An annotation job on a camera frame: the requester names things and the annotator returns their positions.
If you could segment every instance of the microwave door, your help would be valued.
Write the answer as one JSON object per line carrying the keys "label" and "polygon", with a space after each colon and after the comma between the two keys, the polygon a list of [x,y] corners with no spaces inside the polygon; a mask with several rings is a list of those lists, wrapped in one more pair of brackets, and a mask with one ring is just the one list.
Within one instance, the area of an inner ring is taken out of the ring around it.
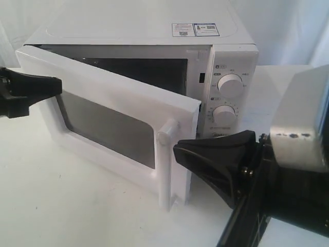
{"label": "microwave door", "polygon": [[63,94],[41,105],[55,140],[157,192],[166,209],[173,197],[186,201],[191,173],[172,147],[196,137],[200,101],[34,46],[16,54],[26,73],[63,82]]}

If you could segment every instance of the label sticker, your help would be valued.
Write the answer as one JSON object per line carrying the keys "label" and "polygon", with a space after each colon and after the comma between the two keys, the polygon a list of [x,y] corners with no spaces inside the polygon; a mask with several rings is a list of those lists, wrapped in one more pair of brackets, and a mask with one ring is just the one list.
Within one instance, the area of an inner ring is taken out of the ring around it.
{"label": "label sticker", "polygon": [[195,37],[192,23],[173,23],[173,37]]}
{"label": "label sticker", "polygon": [[215,23],[193,23],[197,37],[220,36]]}

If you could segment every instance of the white microwave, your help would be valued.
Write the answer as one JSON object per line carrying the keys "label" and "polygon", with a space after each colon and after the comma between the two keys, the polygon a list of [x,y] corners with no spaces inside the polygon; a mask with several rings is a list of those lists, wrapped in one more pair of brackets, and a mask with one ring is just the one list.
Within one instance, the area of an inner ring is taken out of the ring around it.
{"label": "white microwave", "polygon": [[166,209],[190,190],[173,145],[236,132],[258,59],[226,0],[67,1],[16,54],[62,79],[41,105],[53,139]]}

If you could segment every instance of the timer knob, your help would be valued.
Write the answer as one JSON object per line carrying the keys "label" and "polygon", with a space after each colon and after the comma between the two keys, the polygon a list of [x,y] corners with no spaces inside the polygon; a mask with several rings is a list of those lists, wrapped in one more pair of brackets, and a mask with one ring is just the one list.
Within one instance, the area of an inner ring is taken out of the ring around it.
{"label": "timer knob", "polygon": [[234,109],[228,105],[217,107],[213,111],[212,116],[215,123],[221,127],[230,126],[234,123],[236,118]]}
{"label": "timer knob", "polygon": [[240,76],[228,74],[220,78],[217,88],[225,98],[235,98],[243,92],[243,84]]}

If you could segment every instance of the microwave control panel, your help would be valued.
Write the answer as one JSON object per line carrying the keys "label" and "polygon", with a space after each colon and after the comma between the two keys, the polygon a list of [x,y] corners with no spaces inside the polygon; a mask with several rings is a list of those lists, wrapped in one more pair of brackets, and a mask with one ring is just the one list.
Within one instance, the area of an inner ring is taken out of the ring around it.
{"label": "microwave control panel", "polygon": [[212,46],[200,113],[202,138],[238,131],[257,59],[255,45]]}

